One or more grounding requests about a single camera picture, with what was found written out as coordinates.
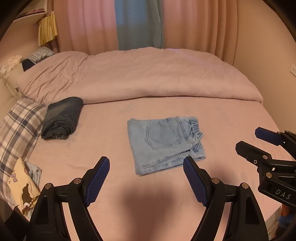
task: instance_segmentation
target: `wall outlet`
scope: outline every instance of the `wall outlet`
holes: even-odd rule
[[[292,64],[290,72],[296,77],[296,66]]]

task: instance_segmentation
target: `bed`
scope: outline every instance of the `bed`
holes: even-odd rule
[[[101,156],[110,172],[89,212],[104,240],[190,240],[205,208],[191,190],[182,167],[137,176],[127,121],[196,116],[204,133],[206,159],[197,164],[225,184],[246,182],[264,219],[280,203],[257,191],[256,167],[235,152],[240,140],[276,159],[291,160],[284,149],[255,137],[257,127],[278,128],[262,106],[256,87],[233,66],[209,53],[144,48],[89,56],[81,52],[53,55],[18,80],[27,97],[48,105],[81,97],[74,134],[67,140],[37,141],[30,162],[42,169],[40,188],[82,177]],[[215,240],[221,240],[230,205],[226,204]],[[64,205],[72,240],[78,240]]]

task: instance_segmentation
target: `gray folded clothing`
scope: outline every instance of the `gray folded clothing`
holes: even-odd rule
[[[69,97],[48,106],[41,138],[67,139],[75,130],[83,101],[79,97]]]

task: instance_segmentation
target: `gray checkered pillow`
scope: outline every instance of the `gray checkered pillow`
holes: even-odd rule
[[[14,199],[7,185],[16,161],[28,161],[41,128],[47,107],[32,99],[20,99],[0,123],[0,197],[13,208]]]
[[[50,50],[47,47],[41,47],[35,52],[31,53],[27,58],[31,60],[34,64],[37,64],[52,55],[54,55],[54,51]]]

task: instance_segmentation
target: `blue gripper pad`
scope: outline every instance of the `blue gripper pad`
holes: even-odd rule
[[[188,157],[186,157],[183,161],[183,170],[184,170],[185,175],[191,185],[191,188],[195,194],[197,201],[201,202],[205,207],[207,207],[209,205],[207,189],[209,189],[210,187],[209,186],[207,187],[205,185],[205,182],[202,181],[202,177],[197,173],[196,167],[193,166],[193,164],[190,162]]]
[[[89,176],[86,180],[87,186],[84,199],[86,207],[88,207],[92,202],[95,202],[110,170],[110,161],[107,157],[104,157],[103,160],[100,159],[97,165],[93,169],[94,173],[91,173],[91,176]]]
[[[283,143],[281,135],[279,133],[258,127],[255,130],[255,136],[263,141],[269,142],[273,145],[279,146]]]

